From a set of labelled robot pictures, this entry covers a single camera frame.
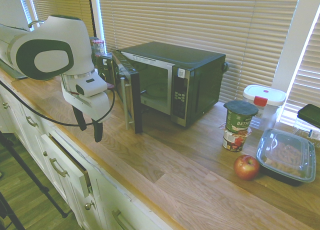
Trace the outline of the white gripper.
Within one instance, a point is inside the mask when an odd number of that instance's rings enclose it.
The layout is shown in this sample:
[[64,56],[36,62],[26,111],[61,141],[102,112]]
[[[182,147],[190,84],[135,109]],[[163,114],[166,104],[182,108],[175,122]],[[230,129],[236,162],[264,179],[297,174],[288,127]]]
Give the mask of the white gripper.
[[81,131],[87,129],[86,121],[83,114],[88,115],[92,119],[94,129],[94,140],[100,142],[103,137],[103,121],[107,119],[105,114],[109,110],[109,98],[103,91],[93,96],[83,96],[80,94],[72,94],[62,89],[64,99],[72,105],[74,116]]

